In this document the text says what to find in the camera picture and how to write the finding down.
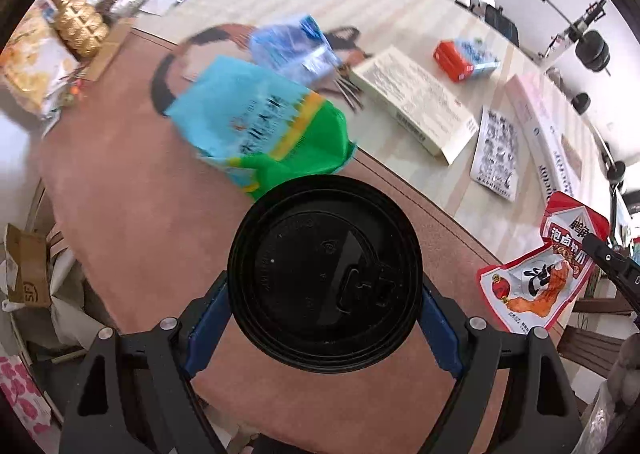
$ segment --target red snack package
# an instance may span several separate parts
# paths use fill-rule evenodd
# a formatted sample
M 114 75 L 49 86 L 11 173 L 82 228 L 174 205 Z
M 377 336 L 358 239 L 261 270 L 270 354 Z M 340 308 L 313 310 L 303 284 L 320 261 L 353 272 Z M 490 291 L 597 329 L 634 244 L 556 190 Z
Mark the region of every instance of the red snack package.
M 582 250 L 582 238 L 589 232 L 604 240 L 609 222 L 555 192 L 540 225 L 544 245 L 506 265 L 478 271 L 482 295 L 509 331 L 526 334 L 534 326 L 554 325 L 593 270 L 593 259 Z

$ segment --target white box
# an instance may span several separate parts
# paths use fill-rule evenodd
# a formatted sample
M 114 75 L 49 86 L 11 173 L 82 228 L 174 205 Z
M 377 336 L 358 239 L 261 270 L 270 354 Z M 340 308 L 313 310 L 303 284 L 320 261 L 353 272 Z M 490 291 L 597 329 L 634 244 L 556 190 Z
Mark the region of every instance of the white box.
M 551 120 L 536 79 L 540 80 L 538 75 L 514 75 L 505 91 L 522 124 L 545 201 L 557 190 L 575 198 L 579 180 L 564 154 L 562 135 Z
M 382 102 L 434 156 L 451 164 L 478 131 L 456 97 L 418 63 L 390 46 L 351 70 L 351 81 Z

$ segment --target black coffee cup lid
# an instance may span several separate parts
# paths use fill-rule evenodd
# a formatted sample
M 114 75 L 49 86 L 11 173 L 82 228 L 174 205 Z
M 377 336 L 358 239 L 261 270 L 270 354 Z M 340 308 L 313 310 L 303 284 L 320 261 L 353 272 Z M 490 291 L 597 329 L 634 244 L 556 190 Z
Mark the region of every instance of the black coffee cup lid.
M 390 355 L 422 298 L 415 231 L 385 194 L 333 175 L 290 180 L 242 221 L 228 261 L 231 308 L 280 362 L 341 373 Z

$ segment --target gold decoration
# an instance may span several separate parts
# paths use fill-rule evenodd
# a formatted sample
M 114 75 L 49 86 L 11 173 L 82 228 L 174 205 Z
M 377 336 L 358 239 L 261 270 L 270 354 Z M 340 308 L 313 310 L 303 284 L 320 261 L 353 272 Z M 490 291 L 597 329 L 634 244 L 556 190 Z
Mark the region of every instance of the gold decoration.
M 58 8 L 54 26 L 80 57 L 93 57 L 109 34 L 102 16 L 86 0 L 52 0 Z

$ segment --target cardboard box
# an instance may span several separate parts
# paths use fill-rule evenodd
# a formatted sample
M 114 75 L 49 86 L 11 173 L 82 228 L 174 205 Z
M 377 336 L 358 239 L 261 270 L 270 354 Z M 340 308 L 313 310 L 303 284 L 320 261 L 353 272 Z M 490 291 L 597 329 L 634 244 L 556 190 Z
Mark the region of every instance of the cardboard box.
M 427 70 L 391 46 L 351 70 L 351 81 L 381 102 L 432 155 L 451 164 L 478 123 Z
M 9 301 L 30 307 L 49 307 L 46 238 L 23 232 L 9 223 L 4 232 L 4 246 Z
M 562 134 L 545 106 L 539 82 L 537 74 L 514 75 L 504 89 L 522 124 L 545 201 L 556 191 L 575 198 L 580 186 L 578 173 L 566 157 Z
M 98 54 L 92 59 L 91 64 L 85 71 L 83 76 L 85 80 L 95 81 L 100 78 L 102 72 L 107 69 L 113 58 L 120 51 L 120 47 L 129 35 L 134 23 L 134 18 L 123 18 L 118 20 L 111 28 L 107 38 L 102 41 Z

